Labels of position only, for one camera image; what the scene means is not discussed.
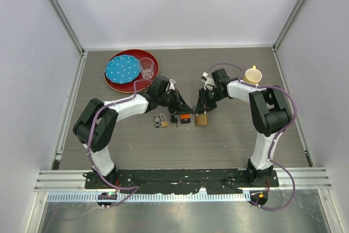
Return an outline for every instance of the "yellow mug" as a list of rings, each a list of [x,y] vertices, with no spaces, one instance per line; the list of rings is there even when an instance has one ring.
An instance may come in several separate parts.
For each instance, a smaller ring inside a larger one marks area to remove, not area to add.
[[[262,77],[262,72],[256,69],[256,66],[254,65],[252,68],[246,70],[243,80],[247,83],[256,85],[261,82]]]

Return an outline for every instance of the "wooden table surface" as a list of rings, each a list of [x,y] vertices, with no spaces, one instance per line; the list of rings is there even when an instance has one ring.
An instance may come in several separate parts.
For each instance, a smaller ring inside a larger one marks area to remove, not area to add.
[[[262,84],[282,86],[271,48],[148,50],[160,65],[160,74],[177,81],[176,87],[188,105],[197,103],[201,75],[211,65],[229,62],[243,68],[256,65],[262,72]],[[91,165],[84,147],[72,132],[73,126],[92,98],[102,101],[125,98],[106,84],[104,68],[117,51],[89,52],[76,98],[73,115],[59,169],[84,170]],[[231,78],[240,72],[224,66]],[[109,144],[110,155],[122,169],[244,168],[256,141],[250,107],[238,99],[224,99],[208,113],[208,125],[190,124],[156,129],[155,113],[169,113],[159,107],[147,114],[129,117],[117,123]],[[274,159],[286,167],[308,166],[296,126],[279,140]]]

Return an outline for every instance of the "white cable tray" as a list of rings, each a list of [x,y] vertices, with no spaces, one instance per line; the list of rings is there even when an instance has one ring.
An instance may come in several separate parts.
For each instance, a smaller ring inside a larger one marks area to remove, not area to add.
[[[101,192],[52,192],[47,196],[46,202],[95,202]],[[118,193],[117,200],[98,200],[98,202],[118,202],[126,198],[128,194]],[[250,192],[243,194],[214,194],[208,195],[206,190],[200,190],[197,194],[188,195],[164,195],[164,194],[134,194],[127,202],[200,202],[200,201],[250,201]]]

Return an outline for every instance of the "metal frame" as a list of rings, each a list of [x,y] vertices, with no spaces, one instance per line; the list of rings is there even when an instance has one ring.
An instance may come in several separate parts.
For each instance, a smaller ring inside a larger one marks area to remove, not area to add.
[[[71,90],[70,90],[67,105],[66,105],[65,110],[64,110],[63,123],[62,123],[61,130],[59,132],[58,141],[57,141],[57,145],[56,145],[56,151],[55,151],[55,157],[52,161],[51,169],[56,169],[56,167],[55,167],[56,164],[58,163],[58,165],[59,165],[59,162],[61,161],[64,143],[65,143],[65,139],[67,138],[69,123],[70,123],[71,115],[73,114],[74,104],[75,104],[77,92],[79,90],[79,85],[80,85],[80,81],[81,81],[81,77],[82,77],[83,68],[85,66],[86,58],[87,58],[87,52],[84,52],[81,55],[80,60],[79,60],[79,64],[77,65],[77,68],[76,68],[75,78],[74,78],[73,85],[72,85]]]
[[[37,233],[44,214],[47,192],[37,192],[26,233]]]
[[[49,0],[53,9],[55,10],[58,18],[60,19],[60,21],[62,22],[64,28],[67,30],[68,35],[70,36],[71,40],[73,41],[74,45],[76,46],[77,50],[79,51],[79,53],[82,55],[84,50],[82,45],[80,44],[73,28],[71,27],[61,5],[58,3],[58,0]]]
[[[282,169],[277,171],[280,187],[275,189],[292,189],[288,174]],[[296,188],[302,189],[332,189],[325,168],[289,168],[288,171],[296,182]],[[52,170],[40,171],[35,192],[88,192],[95,189],[85,189],[83,173],[90,170]],[[244,190],[265,190],[265,188],[243,188]]]
[[[270,190],[292,190],[292,183],[288,174],[282,169],[275,169],[278,174],[280,187]],[[344,232],[339,221],[337,211],[332,201],[332,185],[329,181],[325,168],[289,168],[294,177],[297,190],[318,189],[319,196],[325,210],[328,223],[332,232]],[[41,218],[44,214],[46,202],[94,202],[98,192],[105,192],[107,189],[85,189],[84,172],[89,170],[56,170],[40,171],[35,192],[37,199],[34,204],[32,217],[28,226],[28,233],[38,232]],[[185,196],[167,196],[164,198],[156,195],[135,196],[130,202],[173,202],[173,201],[246,201],[249,199],[249,190],[243,188],[243,194],[226,194],[210,196],[203,189],[196,197],[191,195],[188,199]]]
[[[232,49],[252,47],[273,47],[273,44],[260,45],[188,45],[188,46],[123,46],[114,48],[86,48],[85,51],[122,51],[125,49],[167,50],[167,49]]]
[[[280,72],[282,83],[284,84],[284,88],[285,88],[285,90],[288,93],[292,94],[292,92],[290,91],[290,88],[289,88],[289,86],[287,84],[288,81],[287,81],[287,78],[286,78],[284,67],[282,66],[282,63],[281,63],[280,58],[279,58],[279,53],[275,49],[273,49],[273,53],[274,53],[274,57],[275,57],[275,60],[276,60],[276,64],[277,64],[279,72]],[[309,164],[309,166],[314,166],[314,164],[313,164],[313,162],[311,160],[311,152],[309,152],[309,149],[308,149],[308,146],[307,146],[307,143],[306,143],[306,139],[305,139],[305,136],[304,136],[304,132],[302,130],[302,126],[299,123],[299,117],[296,118],[296,122],[295,123],[296,123],[296,127],[297,127],[298,134],[299,134],[299,137],[300,137],[300,141],[302,142],[302,145],[303,145],[303,148],[304,148],[304,152],[305,152],[306,158],[308,160],[308,164]]]
[[[273,46],[274,50],[278,50],[282,40],[284,39],[285,35],[287,34],[288,30],[290,29],[291,25],[293,24],[294,20],[296,19],[299,11],[301,10],[302,6],[304,5],[306,0],[297,0],[296,5],[293,7],[290,15],[288,16],[286,23],[284,27],[282,28],[278,38],[276,39],[276,42]]]
[[[80,44],[72,26],[70,25],[64,11],[62,10],[62,7],[58,3],[58,0],[49,0],[49,1],[53,9],[55,10],[58,18],[62,22],[64,28],[67,30],[67,33],[69,34],[70,38],[75,44],[77,50],[81,54],[81,59],[79,61],[79,64],[76,70],[75,79],[70,92],[67,107],[65,110],[62,129],[60,131],[59,139],[57,142],[55,162],[58,162],[61,159],[65,139],[67,137],[69,121],[71,118],[71,114],[73,112],[74,103],[75,103],[77,91],[79,88],[79,84],[81,81],[81,76],[83,72],[83,67],[85,65],[87,53],[85,52],[82,45]],[[275,60],[279,68],[279,72],[281,74],[281,78],[284,83],[284,87],[288,91],[289,87],[287,85],[287,79],[286,79],[282,64],[279,60],[278,48],[280,47],[280,44],[282,43],[285,35],[287,34],[293,22],[295,21],[297,15],[299,14],[305,2],[306,0],[297,0],[296,5],[294,6],[292,12],[290,13],[274,45],[149,46],[149,47],[138,47],[138,48],[142,48],[142,49],[198,49],[198,48],[205,49],[205,48],[228,48],[228,47],[272,47]],[[86,51],[101,51],[101,50],[105,50],[105,49],[87,49]],[[299,135],[300,135],[303,147],[305,150],[308,150],[306,146],[304,134],[298,120],[296,120],[296,125],[299,131]],[[292,183],[287,173],[285,173],[281,169],[275,169],[275,170],[278,173],[280,187],[271,188],[271,190],[275,190],[275,189],[291,190]],[[27,228],[28,233],[38,232],[41,218],[44,214],[45,203],[47,202],[48,198],[50,198],[50,195],[52,194],[57,195],[57,194],[60,194],[61,192],[65,192],[64,194],[70,194],[70,195],[71,194],[77,194],[77,195],[93,194],[94,192],[106,190],[106,189],[86,190],[84,188],[85,178],[82,177],[82,174],[87,171],[57,170],[57,171],[41,171],[40,172],[37,183],[35,185],[35,190],[34,190],[36,199],[33,205],[32,215],[28,223],[28,228]],[[333,198],[331,196],[333,190],[332,190],[332,186],[329,181],[329,178],[327,176],[326,170],[324,168],[290,168],[289,171],[291,172],[292,176],[295,179],[297,190],[318,189],[318,193],[321,197],[322,205],[326,213],[326,217],[328,219],[328,223],[330,225],[331,231],[343,232],[343,228],[342,228],[343,225],[339,220],[338,213],[333,203]]]

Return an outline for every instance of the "white wall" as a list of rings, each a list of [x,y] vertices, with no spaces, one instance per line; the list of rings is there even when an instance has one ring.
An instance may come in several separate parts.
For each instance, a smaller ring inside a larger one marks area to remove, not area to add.
[[[296,0],[59,0],[85,48],[260,45]]]
[[[311,157],[325,166],[349,214],[349,5],[307,0],[279,50]]]
[[[79,54],[48,0],[0,0],[0,227],[24,232]]]

